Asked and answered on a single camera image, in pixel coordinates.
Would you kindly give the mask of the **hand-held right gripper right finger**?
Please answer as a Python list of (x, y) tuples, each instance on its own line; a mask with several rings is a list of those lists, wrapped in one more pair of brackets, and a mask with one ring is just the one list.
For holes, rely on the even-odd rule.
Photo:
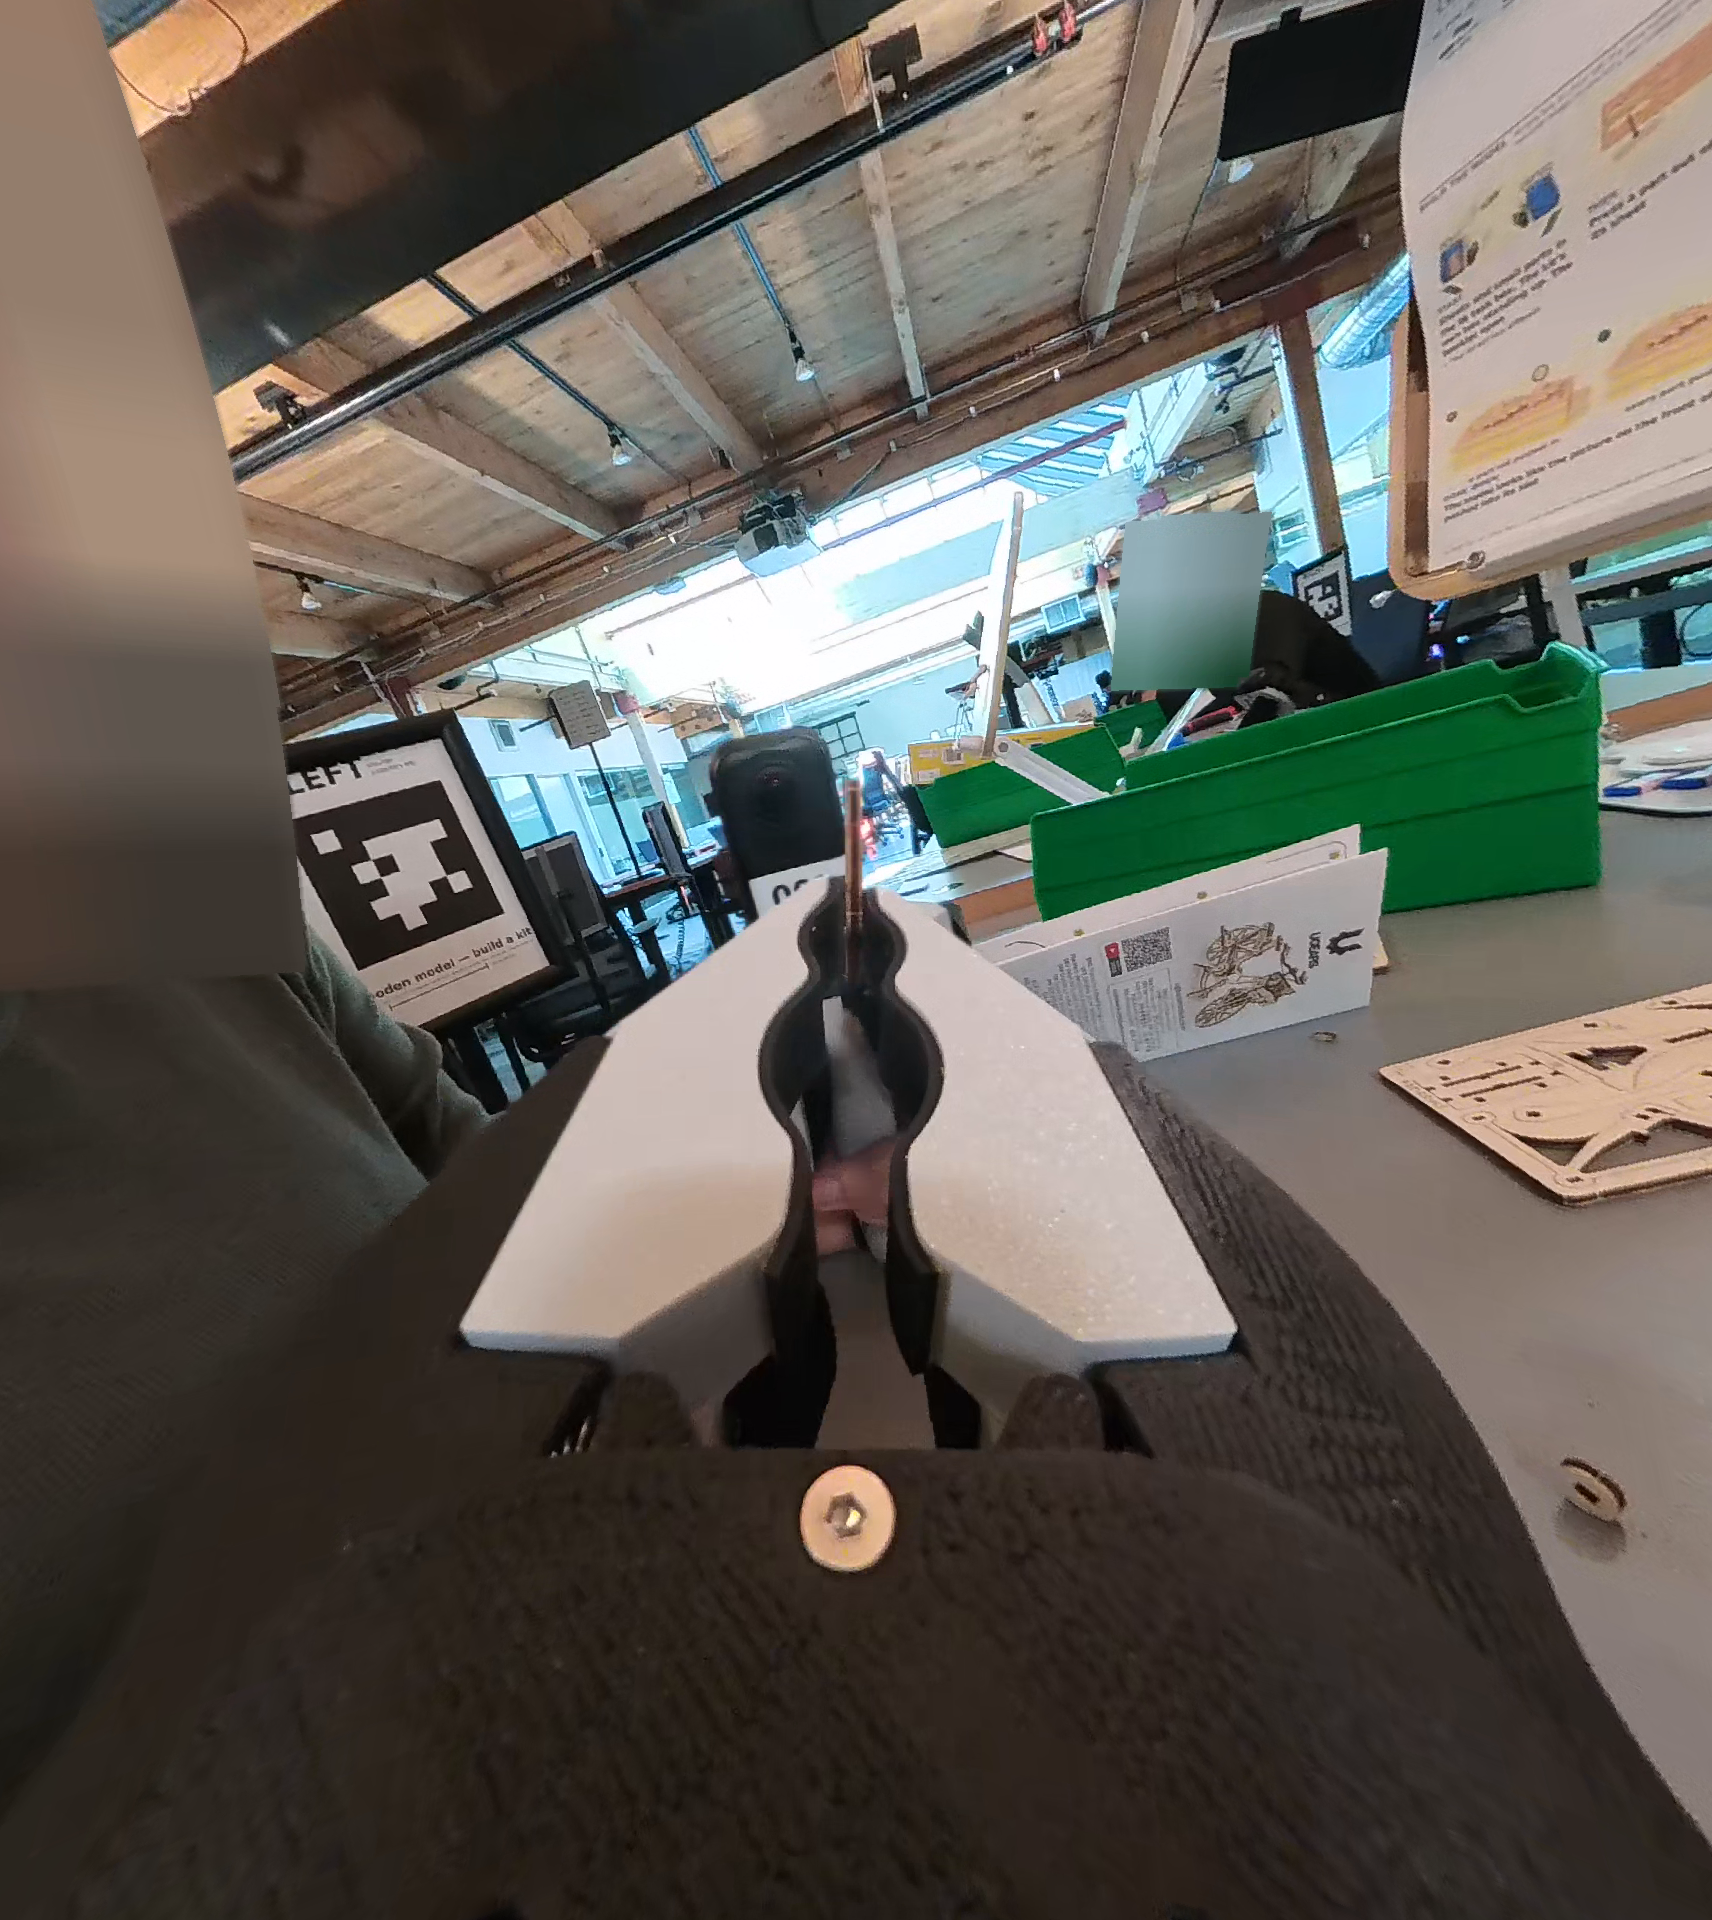
[(981, 1443), (1033, 1380), (1229, 1354), (1235, 1320), (1090, 1038), (893, 893), (867, 933), (902, 937), (891, 985), (922, 1098), (855, 1038), (855, 1149), (905, 1149), (907, 1224), (934, 1269), (922, 1401), (935, 1443)]

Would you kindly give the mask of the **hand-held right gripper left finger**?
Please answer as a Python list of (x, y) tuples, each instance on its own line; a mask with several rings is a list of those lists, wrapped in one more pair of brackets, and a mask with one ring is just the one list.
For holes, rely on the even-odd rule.
[(737, 1436), (814, 1443), (836, 1375), (805, 1103), (845, 903), (794, 896), (607, 1035), (460, 1317), (481, 1352), (668, 1380)]

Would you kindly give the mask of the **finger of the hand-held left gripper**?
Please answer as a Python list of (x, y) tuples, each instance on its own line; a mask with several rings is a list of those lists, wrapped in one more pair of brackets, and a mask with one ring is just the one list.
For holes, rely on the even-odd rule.
[(891, 1091), (876, 1043), (842, 996), (821, 1002), (819, 1019), (825, 1118), (818, 1126), (818, 1161), (851, 1161), (891, 1144)]

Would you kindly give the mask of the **person's left forearm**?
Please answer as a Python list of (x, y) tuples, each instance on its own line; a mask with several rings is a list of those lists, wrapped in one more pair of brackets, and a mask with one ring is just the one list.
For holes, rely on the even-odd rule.
[(489, 1121), (452, 1076), (435, 1038), (392, 1015), (357, 971), (313, 929), (292, 988), (315, 1019), (392, 1144), (417, 1176), (435, 1179)]

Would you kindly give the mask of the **laser-cut wooden parts sheet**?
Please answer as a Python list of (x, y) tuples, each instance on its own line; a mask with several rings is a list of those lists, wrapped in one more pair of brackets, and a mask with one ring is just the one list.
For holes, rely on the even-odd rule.
[(1377, 1076), (1564, 1205), (1712, 1177), (1712, 982)]

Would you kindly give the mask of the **person's left hand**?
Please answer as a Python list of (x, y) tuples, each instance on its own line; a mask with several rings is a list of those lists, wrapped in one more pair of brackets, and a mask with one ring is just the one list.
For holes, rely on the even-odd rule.
[(861, 1252), (887, 1255), (893, 1142), (827, 1155), (811, 1173), (814, 1240), (819, 1259)]

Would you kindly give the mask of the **black office chair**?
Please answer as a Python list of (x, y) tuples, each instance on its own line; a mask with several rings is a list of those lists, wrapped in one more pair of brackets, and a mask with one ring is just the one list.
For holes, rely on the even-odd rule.
[(562, 977), (510, 1010), (508, 1033), (523, 1058), (554, 1067), (576, 1043), (607, 1035), (662, 993), (671, 974), (660, 947), (610, 903), (576, 834), (539, 840), (522, 858), (541, 927), (555, 936)]

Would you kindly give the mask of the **green plastic bin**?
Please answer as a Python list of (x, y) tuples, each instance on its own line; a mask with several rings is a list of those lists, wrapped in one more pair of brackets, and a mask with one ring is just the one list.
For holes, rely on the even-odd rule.
[(1131, 763), (1029, 822), (1046, 919), (1357, 827), (1389, 914), (1588, 890), (1604, 872), (1602, 671), (1554, 642)]
[[(1107, 795), (1125, 773), (1123, 755), (1102, 724), (1017, 730), (1009, 738), (1061, 776)], [(1028, 825), (1059, 795), (980, 752), (975, 736), (923, 738), (907, 745), (909, 792), (935, 841), (957, 847)]]

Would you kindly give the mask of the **white instruction booklet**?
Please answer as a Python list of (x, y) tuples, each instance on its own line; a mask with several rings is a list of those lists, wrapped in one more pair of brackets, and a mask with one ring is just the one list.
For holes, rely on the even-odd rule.
[(1372, 1002), (1389, 851), (1338, 827), (975, 946), (1088, 1039), (1138, 1061)]

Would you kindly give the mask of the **ceiling projector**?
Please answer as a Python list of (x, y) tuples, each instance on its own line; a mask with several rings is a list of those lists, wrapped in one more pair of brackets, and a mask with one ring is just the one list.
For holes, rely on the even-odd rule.
[(735, 562), (753, 578), (771, 578), (819, 558), (808, 501), (800, 492), (763, 492), (737, 518)]

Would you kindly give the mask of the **framed marker poster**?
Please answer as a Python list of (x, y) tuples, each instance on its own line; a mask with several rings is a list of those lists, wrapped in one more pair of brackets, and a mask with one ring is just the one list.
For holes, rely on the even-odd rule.
[(390, 1017), (438, 1033), (567, 977), (455, 713), (293, 742), (285, 777), (303, 919)]

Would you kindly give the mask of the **white round mat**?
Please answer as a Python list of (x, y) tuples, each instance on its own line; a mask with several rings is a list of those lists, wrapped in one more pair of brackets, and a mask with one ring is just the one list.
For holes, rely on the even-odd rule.
[(1597, 761), (1604, 810), (1712, 815), (1712, 719), (1610, 740)]

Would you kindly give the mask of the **instruction board on stand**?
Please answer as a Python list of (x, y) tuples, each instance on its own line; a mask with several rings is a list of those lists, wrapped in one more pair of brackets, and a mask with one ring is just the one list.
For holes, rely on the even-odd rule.
[(1389, 570), (1712, 518), (1712, 1), (1431, 1), (1400, 117)]

